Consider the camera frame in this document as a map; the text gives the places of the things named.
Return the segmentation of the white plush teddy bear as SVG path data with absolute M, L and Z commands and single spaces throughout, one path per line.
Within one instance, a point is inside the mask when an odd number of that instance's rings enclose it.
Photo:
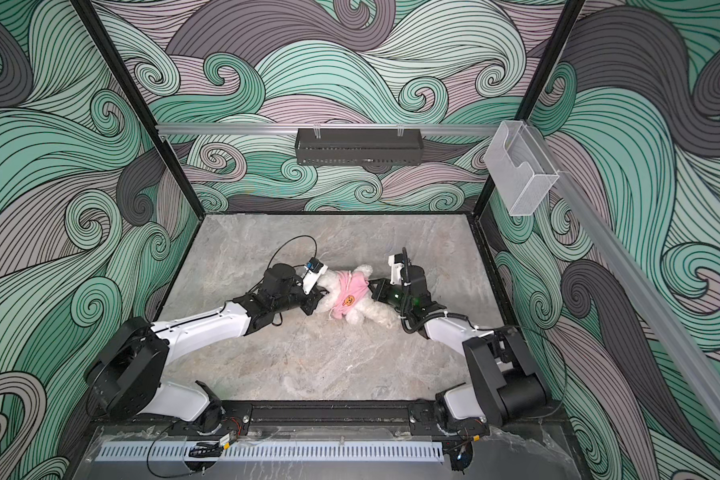
M 386 328 L 399 322 L 393 307 L 374 300 L 370 290 L 371 265 L 359 265 L 353 270 L 328 269 L 318 280 L 317 286 L 326 294 L 318 302 L 314 312 L 328 314 L 334 320 L 345 320 L 351 325 L 361 325 L 370 320 Z

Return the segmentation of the pink knitted bear sweater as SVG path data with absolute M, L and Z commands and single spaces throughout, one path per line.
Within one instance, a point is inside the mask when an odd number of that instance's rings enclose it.
M 345 317 L 369 293 L 369 281 L 362 272 L 339 271 L 339 295 L 330 310 L 334 319 Z

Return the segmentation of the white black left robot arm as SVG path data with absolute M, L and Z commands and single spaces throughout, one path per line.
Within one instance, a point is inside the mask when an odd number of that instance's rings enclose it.
M 256 333 L 285 311 L 311 314 L 323 297 L 317 281 L 327 270 L 315 257 L 303 274 L 278 263 L 248 292 L 209 312 L 171 321 L 127 320 L 85 374 L 97 406 L 113 420 L 152 414 L 198 421 L 215 409 L 215 395 L 203 383 L 185 386 L 165 380 L 165 367 L 212 344 Z

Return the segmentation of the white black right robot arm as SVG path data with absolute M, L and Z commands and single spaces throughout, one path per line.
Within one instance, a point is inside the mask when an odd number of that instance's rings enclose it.
M 372 298 L 393 307 L 406 333 L 438 342 L 466 361 L 469 381 L 436 395 L 441 426 L 466 420 L 502 426 L 551 402 L 517 328 L 478 327 L 467 315 L 433 300 L 422 267 L 401 254 L 391 256 L 389 264 L 390 277 L 371 282 Z

